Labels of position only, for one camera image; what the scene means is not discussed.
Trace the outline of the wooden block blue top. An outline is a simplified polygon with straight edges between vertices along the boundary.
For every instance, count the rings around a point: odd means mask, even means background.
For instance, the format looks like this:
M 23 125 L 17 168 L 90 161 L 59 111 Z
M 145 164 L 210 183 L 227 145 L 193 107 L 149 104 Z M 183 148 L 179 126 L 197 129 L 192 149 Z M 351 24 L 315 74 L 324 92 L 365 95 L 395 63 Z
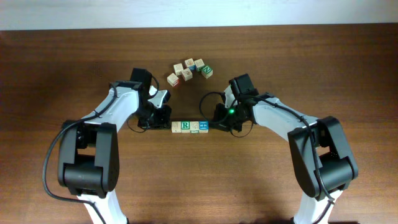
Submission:
M 209 132 L 209 123 L 207 121 L 199 122 L 199 132 L 200 133 L 208 133 Z

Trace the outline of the wooden block letter J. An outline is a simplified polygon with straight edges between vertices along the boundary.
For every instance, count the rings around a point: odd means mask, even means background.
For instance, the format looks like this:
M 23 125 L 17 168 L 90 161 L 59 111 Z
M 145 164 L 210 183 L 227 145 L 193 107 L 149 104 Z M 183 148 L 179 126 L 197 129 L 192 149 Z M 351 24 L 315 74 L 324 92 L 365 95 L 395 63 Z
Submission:
M 172 121 L 171 128 L 172 128 L 173 133 L 181 133 L 182 132 L 180 121 Z

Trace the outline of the wooden block green R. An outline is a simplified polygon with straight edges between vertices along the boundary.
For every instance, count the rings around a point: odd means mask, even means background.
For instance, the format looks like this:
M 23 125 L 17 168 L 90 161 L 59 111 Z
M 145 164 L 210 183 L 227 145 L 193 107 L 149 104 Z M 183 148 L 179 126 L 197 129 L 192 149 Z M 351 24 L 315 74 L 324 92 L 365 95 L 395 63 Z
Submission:
M 189 121 L 181 121 L 181 132 L 182 133 L 190 132 L 190 122 Z

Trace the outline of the wooden block green side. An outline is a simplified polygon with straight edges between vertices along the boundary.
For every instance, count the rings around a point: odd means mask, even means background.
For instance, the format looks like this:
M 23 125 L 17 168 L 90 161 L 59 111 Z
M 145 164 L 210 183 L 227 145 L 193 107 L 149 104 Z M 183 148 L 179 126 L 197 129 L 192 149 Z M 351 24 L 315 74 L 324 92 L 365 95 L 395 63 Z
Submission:
M 191 133 L 199 133 L 200 125 L 198 121 L 191 121 L 190 122 L 190 132 Z

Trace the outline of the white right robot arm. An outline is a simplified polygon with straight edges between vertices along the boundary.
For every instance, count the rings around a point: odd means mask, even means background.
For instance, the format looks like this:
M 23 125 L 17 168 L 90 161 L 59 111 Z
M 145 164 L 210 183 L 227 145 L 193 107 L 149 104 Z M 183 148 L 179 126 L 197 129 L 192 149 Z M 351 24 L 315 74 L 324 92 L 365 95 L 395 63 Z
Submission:
M 265 127 L 286 140 L 295 178 L 303 195 L 292 223 L 328 223 L 336 199 L 359 174 L 358 165 L 340 122 L 298 112 L 270 93 L 252 89 L 219 93 L 210 126 L 240 132 L 243 123 Z

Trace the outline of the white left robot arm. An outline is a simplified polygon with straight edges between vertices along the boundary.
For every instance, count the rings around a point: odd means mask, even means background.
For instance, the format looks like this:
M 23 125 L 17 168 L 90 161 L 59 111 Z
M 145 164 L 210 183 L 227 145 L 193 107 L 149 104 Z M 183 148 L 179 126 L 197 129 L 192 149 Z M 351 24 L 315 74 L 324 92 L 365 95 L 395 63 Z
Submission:
M 93 223 L 128 223 L 116 195 L 118 131 L 137 115 L 144 130 L 161 128 L 170 116 L 170 93 L 142 82 L 116 82 L 81 122 L 67 121 L 60 138 L 58 181 L 85 203 Z

